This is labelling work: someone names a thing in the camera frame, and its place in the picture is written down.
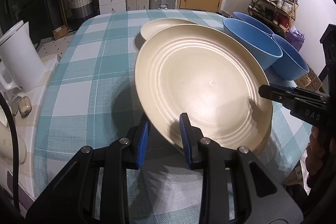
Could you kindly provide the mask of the person's right hand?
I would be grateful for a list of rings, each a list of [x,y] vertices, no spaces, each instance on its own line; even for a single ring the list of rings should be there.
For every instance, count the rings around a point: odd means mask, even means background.
[[[325,136],[320,130],[312,126],[309,137],[309,144],[306,147],[307,157],[305,160],[308,171],[307,186],[313,188],[317,179],[317,173],[323,166],[323,156],[325,155]]]

